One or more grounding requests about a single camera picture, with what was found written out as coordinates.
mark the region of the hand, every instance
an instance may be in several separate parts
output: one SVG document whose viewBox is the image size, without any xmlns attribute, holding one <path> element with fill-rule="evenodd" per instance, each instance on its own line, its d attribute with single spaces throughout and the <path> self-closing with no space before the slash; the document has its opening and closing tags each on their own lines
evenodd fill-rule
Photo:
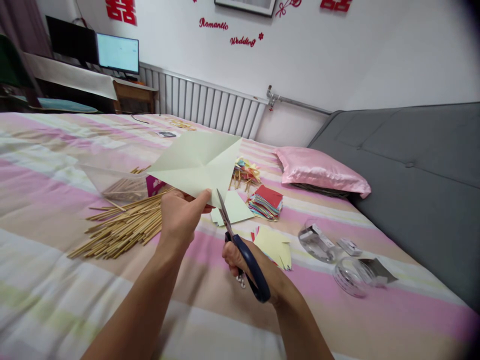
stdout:
<svg viewBox="0 0 480 360">
<path fill-rule="evenodd" d="M 261 272 L 265 277 L 265 280 L 270 288 L 270 300 L 269 302 L 273 306 L 278 306 L 284 300 L 284 294 L 289 291 L 289 287 L 295 287 L 289 278 L 280 270 L 263 252 L 251 241 L 243 240 L 248 246 L 251 253 L 255 257 L 258 266 L 260 266 Z M 249 267 L 245 262 L 238 247 L 231 241 L 226 242 L 221 252 L 221 257 L 225 259 L 225 262 L 230 268 L 230 272 L 234 277 L 239 274 L 239 268 L 242 269 L 248 277 L 253 281 L 252 274 Z"/>
<path fill-rule="evenodd" d="M 212 208 L 207 202 L 212 197 L 212 191 L 206 189 L 194 198 L 184 192 L 174 189 L 161 198 L 162 229 L 158 248 L 166 242 L 175 249 L 186 250 L 194 239 L 194 231 L 202 214 L 208 214 Z"/>
</svg>

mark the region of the black monitor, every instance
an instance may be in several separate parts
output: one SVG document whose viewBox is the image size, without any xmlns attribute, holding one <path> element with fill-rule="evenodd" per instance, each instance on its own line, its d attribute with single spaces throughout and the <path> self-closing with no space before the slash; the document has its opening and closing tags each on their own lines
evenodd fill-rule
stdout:
<svg viewBox="0 0 480 360">
<path fill-rule="evenodd" d="M 95 31 L 50 16 L 46 23 L 54 53 L 78 59 L 84 67 L 99 64 Z"/>
<path fill-rule="evenodd" d="M 97 33 L 98 64 L 107 69 L 139 74 L 139 41 Z"/>
</svg>

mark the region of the white radiator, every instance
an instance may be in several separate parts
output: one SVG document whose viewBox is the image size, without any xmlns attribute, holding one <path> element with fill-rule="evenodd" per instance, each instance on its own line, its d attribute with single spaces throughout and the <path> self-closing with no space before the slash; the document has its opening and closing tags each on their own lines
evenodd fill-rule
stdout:
<svg viewBox="0 0 480 360">
<path fill-rule="evenodd" d="M 268 100 L 140 63 L 140 79 L 159 91 L 158 114 L 171 114 L 255 139 Z"/>
</svg>

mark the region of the scissor blade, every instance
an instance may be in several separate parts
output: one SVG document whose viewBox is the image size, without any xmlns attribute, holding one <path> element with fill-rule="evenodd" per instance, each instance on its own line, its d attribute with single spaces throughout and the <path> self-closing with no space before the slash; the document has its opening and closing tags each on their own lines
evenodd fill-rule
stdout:
<svg viewBox="0 0 480 360">
<path fill-rule="evenodd" d="M 220 215 L 223 220 L 223 223 L 226 226 L 226 230 L 230 234 L 230 236 L 234 236 L 234 232 L 232 231 L 232 225 L 230 224 L 230 219 L 229 215 L 227 214 L 227 208 L 225 207 L 224 200 L 222 199 L 222 195 L 220 195 L 220 191 L 217 189 L 216 192 L 218 193 L 218 198 L 220 199 L 220 205 L 221 209 L 220 210 Z"/>
<path fill-rule="evenodd" d="M 220 195 L 220 191 L 217 189 L 216 192 L 218 193 L 218 198 L 220 199 L 221 210 L 223 215 L 225 215 L 225 219 L 230 223 L 229 214 L 227 213 L 227 208 L 225 207 L 224 200 L 222 199 L 222 195 Z"/>
</svg>

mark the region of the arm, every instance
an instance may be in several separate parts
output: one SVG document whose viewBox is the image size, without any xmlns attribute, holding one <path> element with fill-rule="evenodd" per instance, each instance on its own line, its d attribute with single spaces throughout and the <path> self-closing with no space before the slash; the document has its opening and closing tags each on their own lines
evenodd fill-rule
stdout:
<svg viewBox="0 0 480 360">
<path fill-rule="evenodd" d="M 245 244 L 257 260 L 270 287 L 270 302 L 278 317 L 287 358 L 333 360 L 332 353 L 302 294 L 253 242 L 245 241 Z M 222 256 L 233 276 L 238 275 L 240 268 L 252 278 L 240 251 L 232 242 L 225 244 Z"/>
<path fill-rule="evenodd" d="M 174 290 L 180 264 L 211 191 L 193 200 L 173 190 L 163 196 L 163 229 L 155 254 L 82 359 L 150 359 Z"/>
</svg>

